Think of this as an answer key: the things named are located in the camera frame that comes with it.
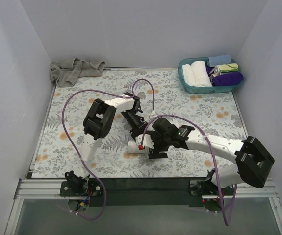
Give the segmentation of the white towel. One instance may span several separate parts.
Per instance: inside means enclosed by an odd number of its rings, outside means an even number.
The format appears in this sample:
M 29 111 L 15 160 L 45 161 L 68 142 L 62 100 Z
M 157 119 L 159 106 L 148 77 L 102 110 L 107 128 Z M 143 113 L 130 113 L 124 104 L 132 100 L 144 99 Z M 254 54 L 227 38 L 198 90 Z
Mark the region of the white towel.
M 206 71 L 205 61 L 194 61 L 191 68 L 195 78 L 196 87 L 211 87 L 210 78 Z
M 150 149 L 146 147 L 144 150 L 139 150 L 136 145 L 136 141 L 130 140 L 128 142 L 127 152 L 130 154 L 149 154 Z
M 184 81 L 188 86 L 195 87 L 196 86 L 196 81 L 195 81 L 195 76 L 192 70 L 192 67 L 190 64 L 184 64 L 182 65 L 182 72 L 183 72 L 183 77 Z

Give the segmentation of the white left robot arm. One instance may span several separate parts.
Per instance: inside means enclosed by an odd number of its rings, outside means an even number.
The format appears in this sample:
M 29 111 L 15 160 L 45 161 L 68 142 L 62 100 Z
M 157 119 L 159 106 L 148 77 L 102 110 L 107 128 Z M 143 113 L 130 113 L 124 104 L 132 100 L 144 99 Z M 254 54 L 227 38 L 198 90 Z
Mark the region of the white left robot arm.
M 140 99 L 130 93 L 107 101 L 94 100 L 83 121 L 84 143 L 80 150 L 77 150 L 79 161 L 71 171 L 65 173 L 69 188 L 76 195 L 82 196 L 88 191 L 87 179 L 90 176 L 86 169 L 88 161 L 93 159 L 101 140 L 110 132 L 117 114 L 122 114 L 130 125 L 133 140 L 143 133 L 147 123 L 143 117 L 137 115 L 137 112 L 142 112 Z

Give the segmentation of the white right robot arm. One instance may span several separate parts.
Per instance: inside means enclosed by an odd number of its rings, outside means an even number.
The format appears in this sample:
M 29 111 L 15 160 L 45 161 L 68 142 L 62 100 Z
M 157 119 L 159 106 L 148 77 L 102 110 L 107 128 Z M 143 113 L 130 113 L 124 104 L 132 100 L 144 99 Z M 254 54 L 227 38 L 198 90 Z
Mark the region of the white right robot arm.
M 166 151 L 172 146 L 209 153 L 232 163 L 221 170 L 213 169 L 205 180 L 196 183 L 210 194 L 241 183 L 263 188 L 275 163 L 263 144 L 252 136 L 239 140 L 207 135 L 193 125 L 176 127 L 164 117 L 155 120 L 152 128 L 137 138 L 139 149 L 149 149 L 149 158 L 166 158 Z

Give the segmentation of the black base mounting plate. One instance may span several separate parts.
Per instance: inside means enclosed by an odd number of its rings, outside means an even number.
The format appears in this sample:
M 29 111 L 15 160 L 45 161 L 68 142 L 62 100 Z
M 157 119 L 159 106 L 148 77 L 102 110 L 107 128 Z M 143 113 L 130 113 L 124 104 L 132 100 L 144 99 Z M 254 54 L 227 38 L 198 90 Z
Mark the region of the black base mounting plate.
M 101 178 L 106 188 L 107 206 L 153 206 L 153 205 L 189 205 L 202 207 L 202 197 L 217 198 L 218 188 L 206 177 L 184 178 Z M 60 187 L 61 197 L 80 199 L 90 193 L 90 206 L 103 205 L 102 185 L 94 178 L 88 181 L 88 189 L 83 195 L 76 195 L 63 181 Z

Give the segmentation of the floral patterned table mat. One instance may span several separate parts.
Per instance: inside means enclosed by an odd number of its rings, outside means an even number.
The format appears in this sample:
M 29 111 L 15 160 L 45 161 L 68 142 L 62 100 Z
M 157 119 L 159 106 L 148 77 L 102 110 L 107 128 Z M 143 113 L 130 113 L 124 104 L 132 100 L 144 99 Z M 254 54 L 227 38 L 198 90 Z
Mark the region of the floral patterned table mat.
M 176 126 L 193 122 L 207 134 L 227 139 L 247 136 L 231 92 L 190 94 L 176 70 L 105 71 L 101 77 L 81 78 L 72 87 L 55 89 L 32 178 L 63 178 L 79 161 L 75 148 L 82 145 L 82 123 L 93 101 L 130 91 L 140 98 L 144 117 L 155 110 Z M 211 155 L 200 151 L 170 148 L 168 158 L 157 160 L 130 154 L 129 132 L 130 126 L 117 114 L 88 163 L 94 174 L 100 178 L 206 176 L 214 166 Z

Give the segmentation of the teal plastic basket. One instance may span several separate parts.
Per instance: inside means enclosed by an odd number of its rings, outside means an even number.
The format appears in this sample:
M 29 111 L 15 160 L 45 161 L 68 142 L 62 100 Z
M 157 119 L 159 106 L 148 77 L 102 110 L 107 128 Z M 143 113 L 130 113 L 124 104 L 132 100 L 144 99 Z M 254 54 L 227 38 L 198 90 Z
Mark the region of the teal plastic basket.
M 227 62 L 213 57 L 183 59 L 178 65 L 178 76 L 190 94 L 225 93 L 240 87 L 244 81 L 234 60 Z

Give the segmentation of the crumpled grey towel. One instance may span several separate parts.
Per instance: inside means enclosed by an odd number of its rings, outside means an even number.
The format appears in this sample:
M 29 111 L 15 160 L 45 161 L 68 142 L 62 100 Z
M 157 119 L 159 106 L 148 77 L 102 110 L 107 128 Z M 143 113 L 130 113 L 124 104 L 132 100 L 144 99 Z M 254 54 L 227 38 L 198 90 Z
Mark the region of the crumpled grey towel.
M 83 77 L 100 77 L 105 68 L 105 61 L 85 61 L 74 58 L 63 62 L 52 62 L 50 81 L 59 87 L 72 87 Z

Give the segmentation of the rolled green striped towel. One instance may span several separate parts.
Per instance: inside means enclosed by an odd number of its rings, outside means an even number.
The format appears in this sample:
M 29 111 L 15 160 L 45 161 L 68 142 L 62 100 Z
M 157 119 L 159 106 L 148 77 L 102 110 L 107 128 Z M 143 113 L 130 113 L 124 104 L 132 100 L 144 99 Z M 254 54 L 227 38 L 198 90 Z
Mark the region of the rolled green striped towel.
M 224 73 L 238 72 L 238 71 L 239 71 L 239 66 L 237 63 L 228 63 L 228 64 L 216 65 L 211 70 L 210 74 L 222 75 Z

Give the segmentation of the rolled light blue towel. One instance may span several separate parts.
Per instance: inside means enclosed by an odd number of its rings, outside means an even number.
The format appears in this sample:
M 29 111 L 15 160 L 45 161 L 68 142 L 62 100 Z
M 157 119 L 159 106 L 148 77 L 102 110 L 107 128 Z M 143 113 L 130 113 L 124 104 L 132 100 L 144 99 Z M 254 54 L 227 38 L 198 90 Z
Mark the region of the rolled light blue towel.
M 209 67 L 215 67 L 216 65 L 220 64 L 228 64 L 232 61 L 230 55 L 220 55 L 220 56 L 213 56 L 208 57 L 206 63 Z

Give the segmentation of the rolled purple towel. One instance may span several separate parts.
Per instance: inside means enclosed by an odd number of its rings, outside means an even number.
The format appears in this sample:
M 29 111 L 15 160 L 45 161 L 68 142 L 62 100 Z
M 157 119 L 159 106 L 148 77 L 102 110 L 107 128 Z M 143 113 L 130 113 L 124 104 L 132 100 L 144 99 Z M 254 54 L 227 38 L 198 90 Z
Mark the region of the rolled purple towel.
M 210 74 L 214 67 L 206 66 L 212 86 L 235 86 L 244 80 L 244 76 L 240 72 L 224 73 L 222 75 Z

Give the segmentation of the aluminium frame rail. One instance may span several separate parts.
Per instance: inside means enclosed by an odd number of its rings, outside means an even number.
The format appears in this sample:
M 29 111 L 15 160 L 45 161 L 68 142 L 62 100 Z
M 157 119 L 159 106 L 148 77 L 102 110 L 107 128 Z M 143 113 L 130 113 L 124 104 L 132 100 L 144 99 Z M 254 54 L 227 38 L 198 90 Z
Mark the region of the aluminium frame rail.
M 71 213 L 83 195 L 64 179 L 20 180 L 7 235 L 282 235 L 282 208 L 272 180 L 264 188 L 240 184 L 226 226 L 212 195 L 197 192 L 194 178 L 104 178 L 96 180 L 83 216 Z

